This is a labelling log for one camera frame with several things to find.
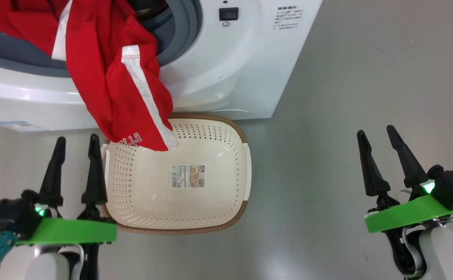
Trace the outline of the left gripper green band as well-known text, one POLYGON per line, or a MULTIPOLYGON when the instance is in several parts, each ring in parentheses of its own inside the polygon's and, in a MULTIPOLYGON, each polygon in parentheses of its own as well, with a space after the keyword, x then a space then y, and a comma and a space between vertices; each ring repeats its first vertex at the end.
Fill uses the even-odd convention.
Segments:
MULTIPOLYGON (((63 206, 61 172, 66 156, 66 138, 57 139, 38 194, 38 204, 52 208, 63 206)), ((107 187, 100 138, 89 141, 86 190, 82 204, 95 207, 107 203, 107 187)), ((100 216, 97 208, 86 209, 80 219, 43 217, 31 237, 20 239, 19 246, 32 246, 35 256, 29 264, 26 280, 98 280, 100 247, 115 242, 117 226, 100 216)))

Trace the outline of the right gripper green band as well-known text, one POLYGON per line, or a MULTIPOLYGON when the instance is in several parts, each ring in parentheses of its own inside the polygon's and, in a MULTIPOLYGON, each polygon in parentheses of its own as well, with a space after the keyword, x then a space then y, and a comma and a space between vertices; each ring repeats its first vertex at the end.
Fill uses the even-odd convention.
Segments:
MULTIPOLYGON (((413 188, 429 181, 429 177, 393 125, 387 125, 387 133, 393 149, 397 152, 404 173, 406 188, 413 188)), ((362 174, 367 196, 374 197, 390 191, 372 156, 372 147, 363 130, 357 133, 362 174)), ((383 233, 390 245, 394 264, 404 279, 421 279, 427 274, 427 261, 420 246, 420 235, 424 230, 408 232, 417 226, 438 227, 452 221, 453 210, 446 209, 427 188, 420 186, 423 196, 404 204, 379 211, 370 209, 365 214, 365 225, 369 233, 383 233)))

